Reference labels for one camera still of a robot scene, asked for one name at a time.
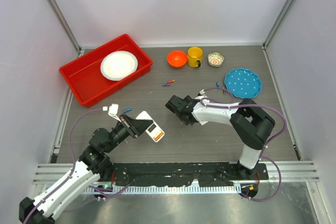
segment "wooden tabletop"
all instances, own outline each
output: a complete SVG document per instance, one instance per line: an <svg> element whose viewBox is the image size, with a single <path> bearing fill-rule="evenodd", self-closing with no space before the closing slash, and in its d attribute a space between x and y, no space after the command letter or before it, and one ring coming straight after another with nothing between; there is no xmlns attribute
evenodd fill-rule
<svg viewBox="0 0 336 224"><path fill-rule="evenodd" d="M164 106L172 95L181 98L190 95L193 98L200 90L215 87L216 82L223 85L225 74L233 68L247 68L257 73L263 82L263 89L258 97L254 98L254 101L281 111L261 46L203 47L204 58L200 68L191 68L188 65L181 69L171 68L166 61L167 54L173 50L186 52L187 49L186 47L144 48L144 51L153 60L151 71L90 108L95 109L117 103L120 113L131 108L128 115L134 118L146 110L165 131L165 137L158 143L155 143L146 134L141 135L138 139L127 138L109 154L112 161L237 161L241 155L243 143L233 127L218 123L187 126ZM211 67L207 63L207 55L215 51L225 56L223 65L218 68ZM162 86L163 83L172 79L175 79L175 82L170 87ZM229 96L223 95L221 91L209 91L207 95L221 99L223 102L229 101ZM90 109L80 106L76 98L73 98L57 159L58 163L71 162L68 143L70 128L80 115ZM275 134L281 129L282 120L276 114L267 112L276 121L272 133ZM72 136L76 157L88 146L95 129L100 127L111 129L115 124L116 120L109 117L106 112L94 112L83 118L76 125ZM288 131L269 145L265 155L277 161L297 160Z"/></svg>

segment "small decorative bowl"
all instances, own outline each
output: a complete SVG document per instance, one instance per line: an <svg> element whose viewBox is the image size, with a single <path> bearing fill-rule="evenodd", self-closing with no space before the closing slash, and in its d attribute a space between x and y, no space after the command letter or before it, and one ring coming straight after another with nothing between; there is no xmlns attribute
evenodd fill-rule
<svg viewBox="0 0 336 224"><path fill-rule="evenodd" d="M213 52L212 54L208 54L208 63L213 67L220 67L225 60L225 57L221 55L219 52Z"/></svg>

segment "blue plate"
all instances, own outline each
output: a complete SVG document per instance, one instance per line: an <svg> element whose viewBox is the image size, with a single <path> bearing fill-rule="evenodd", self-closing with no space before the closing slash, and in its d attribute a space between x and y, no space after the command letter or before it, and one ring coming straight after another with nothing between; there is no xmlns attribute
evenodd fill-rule
<svg viewBox="0 0 336 224"><path fill-rule="evenodd" d="M262 82L259 76L249 69L232 69L226 74L224 84L235 97L253 98L261 92Z"/></svg>

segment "cup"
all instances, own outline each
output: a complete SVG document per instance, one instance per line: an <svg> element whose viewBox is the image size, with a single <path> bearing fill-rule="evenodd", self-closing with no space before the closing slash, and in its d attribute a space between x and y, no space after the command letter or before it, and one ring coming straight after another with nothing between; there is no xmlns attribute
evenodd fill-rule
<svg viewBox="0 0 336 224"><path fill-rule="evenodd" d="M199 68L201 66L203 50L200 47L191 47L187 52L187 64L192 68Z"/></svg>

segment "red tray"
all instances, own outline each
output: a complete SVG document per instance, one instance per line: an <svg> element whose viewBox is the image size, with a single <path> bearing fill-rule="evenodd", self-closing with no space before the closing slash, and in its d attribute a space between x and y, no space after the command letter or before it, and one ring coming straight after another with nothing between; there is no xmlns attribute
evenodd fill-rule
<svg viewBox="0 0 336 224"><path fill-rule="evenodd" d="M100 72L102 60L112 52L128 51L138 59L138 68L120 81L106 79ZM127 34L98 47L59 69L79 104L91 107L151 70L153 61Z"/></svg>

